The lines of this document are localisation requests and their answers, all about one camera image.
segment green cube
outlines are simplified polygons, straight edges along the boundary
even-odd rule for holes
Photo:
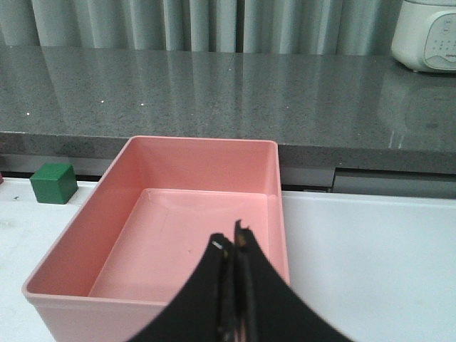
[[[65,204],[78,189],[71,164],[44,164],[30,182],[40,203]]]

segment white kitchen appliance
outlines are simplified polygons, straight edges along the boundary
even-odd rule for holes
[[[414,71],[456,72],[456,0],[404,0],[391,52]]]

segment granite countertop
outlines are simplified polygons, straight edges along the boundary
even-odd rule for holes
[[[275,140],[281,164],[456,174],[456,77],[387,56],[0,48],[0,154],[133,135]]]

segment pink bin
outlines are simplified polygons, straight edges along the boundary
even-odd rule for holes
[[[237,219],[289,282],[275,142],[133,137],[23,293],[57,341],[125,341]]]

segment white surface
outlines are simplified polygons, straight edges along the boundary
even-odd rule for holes
[[[354,341],[456,341],[456,201],[284,192],[291,287]]]
[[[78,182],[67,204],[39,204],[29,180],[0,185],[0,342],[53,342],[21,287],[95,183]]]
[[[0,185],[0,342],[53,342],[21,286],[95,183],[78,184],[65,205],[37,203],[28,180]],[[291,285],[334,326],[456,341],[456,201],[284,192],[284,214]]]

